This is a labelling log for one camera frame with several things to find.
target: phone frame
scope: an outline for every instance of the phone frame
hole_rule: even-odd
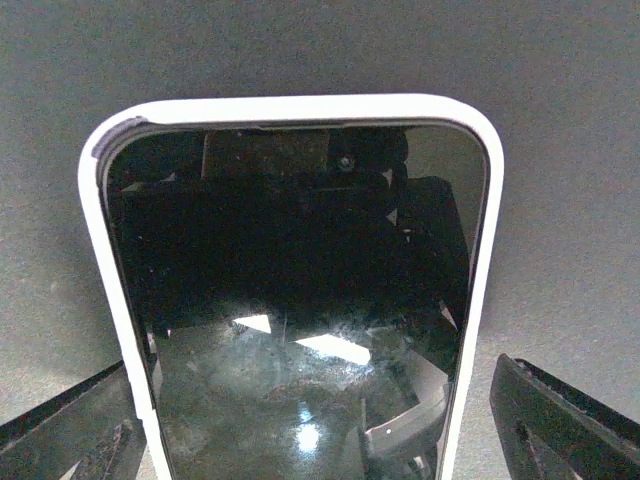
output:
[[[122,148],[138,138],[180,129],[291,129],[412,122],[444,123],[461,128],[476,137],[484,149],[485,184],[476,241],[471,250],[467,324],[462,335],[453,401],[445,424],[444,450],[437,473],[437,478],[450,479],[471,381],[504,174],[500,138],[482,113],[459,101],[427,94],[167,100],[124,110],[105,120],[91,134],[80,156],[80,199],[131,384],[136,414],[143,422],[159,479],[173,478],[172,468],[155,409],[151,372],[143,354],[140,332],[136,332],[131,318],[124,278],[109,236],[104,189],[111,161]]]

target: textured surface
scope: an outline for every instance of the textured surface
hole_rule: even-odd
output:
[[[488,404],[503,351],[640,419],[631,3],[187,3],[0,7],[2,420],[118,357],[75,184],[100,121],[164,98],[362,92],[458,98],[505,146],[455,477],[507,477]]]

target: dark gray background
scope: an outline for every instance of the dark gray background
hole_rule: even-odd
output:
[[[145,3],[2,6],[1,421],[119,357],[76,187],[98,123],[157,99],[371,92],[467,102],[505,147],[455,477],[507,476],[501,352],[640,420],[637,4]]]

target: smartphone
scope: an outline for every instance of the smartphone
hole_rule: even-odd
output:
[[[502,177],[433,95],[100,125],[80,197],[158,478],[451,478]]]

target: phone screen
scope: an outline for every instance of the phone screen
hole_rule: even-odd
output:
[[[434,478],[485,191],[442,124],[194,129],[113,160],[177,478]]]

